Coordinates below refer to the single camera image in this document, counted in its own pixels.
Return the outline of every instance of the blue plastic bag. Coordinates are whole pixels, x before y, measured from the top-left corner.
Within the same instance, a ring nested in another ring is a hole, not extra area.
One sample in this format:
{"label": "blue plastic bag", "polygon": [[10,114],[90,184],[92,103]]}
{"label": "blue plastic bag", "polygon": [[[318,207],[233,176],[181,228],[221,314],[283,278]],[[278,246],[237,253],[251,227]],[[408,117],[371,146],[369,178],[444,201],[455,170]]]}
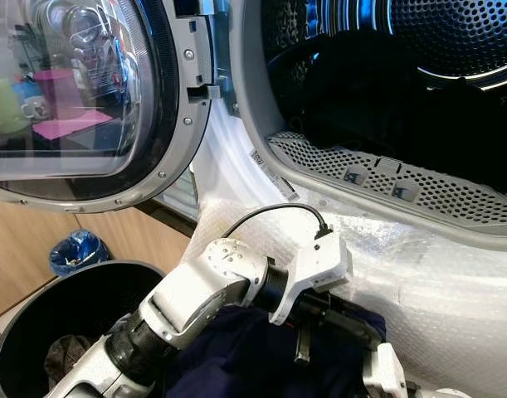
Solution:
{"label": "blue plastic bag", "polygon": [[55,274],[67,276],[78,269],[109,259],[110,254],[98,236],[88,230],[78,230],[52,249],[50,266]]}

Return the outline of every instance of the pink cloth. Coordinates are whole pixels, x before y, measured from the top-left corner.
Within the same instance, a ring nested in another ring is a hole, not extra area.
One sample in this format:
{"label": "pink cloth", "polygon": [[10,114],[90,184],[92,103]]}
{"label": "pink cloth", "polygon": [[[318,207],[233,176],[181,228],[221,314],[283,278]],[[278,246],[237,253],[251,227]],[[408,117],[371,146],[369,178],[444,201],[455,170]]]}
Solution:
{"label": "pink cloth", "polygon": [[43,138],[52,140],[66,135],[72,134],[75,131],[88,129],[89,127],[96,126],[107,121],[112,120],[107,114],[102,114],[98,110],[87,110],[83,115],[76,119],[67,120],[47,120],[34,124],[32,128]]}

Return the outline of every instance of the bubble wrap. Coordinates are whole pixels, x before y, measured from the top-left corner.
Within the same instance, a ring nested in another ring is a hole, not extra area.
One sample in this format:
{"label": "bubble wrap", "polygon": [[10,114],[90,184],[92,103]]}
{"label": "bubble wrap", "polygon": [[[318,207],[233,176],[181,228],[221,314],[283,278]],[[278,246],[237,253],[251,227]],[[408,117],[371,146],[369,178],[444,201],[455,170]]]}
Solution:
{"label": "bubble wrap", "polygon": [[[429,386],[473,398],[507,398],[507,253],[479,250],[376,216],[314,193],[304,202],[341,231],[353,255],[353,279],[334,292],[381,313],[404,369]],[[211,199],[184,260],[253,209]],[[316,219],[284,209],[256,216],[232,237],[290,262],[314,239]]]}

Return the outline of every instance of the perforated grille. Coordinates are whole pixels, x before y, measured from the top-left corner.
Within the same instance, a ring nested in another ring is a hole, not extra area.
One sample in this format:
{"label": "perforated grille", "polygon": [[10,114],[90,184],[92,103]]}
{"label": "perforated grille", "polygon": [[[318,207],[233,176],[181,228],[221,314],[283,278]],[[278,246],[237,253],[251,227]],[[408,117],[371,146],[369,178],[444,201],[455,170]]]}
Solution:
{"label": "perforated grille", "polygon": [[390,13],[425,70],[468,76],[507,65],[507,1],[392,0]]}
{"label": "perforated grille", "polygon": [[283,162],[342,188],[357,188],[455,225],[500,225],[499,231],[507,231],[507,197],[488,187],[369,153],[317,149],[297,133],[279,133],[268,142]]}

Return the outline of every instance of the green cup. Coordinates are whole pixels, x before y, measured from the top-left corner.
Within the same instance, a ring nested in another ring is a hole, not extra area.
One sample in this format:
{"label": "green cup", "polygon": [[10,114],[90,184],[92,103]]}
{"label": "green cup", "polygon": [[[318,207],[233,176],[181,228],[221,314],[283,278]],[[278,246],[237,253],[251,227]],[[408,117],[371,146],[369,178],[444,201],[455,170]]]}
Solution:
{"label": "green cup", "polygon": [[10,80],[0,79],[0,134],[16,133],[29,124],[30,121],[22,114]]}

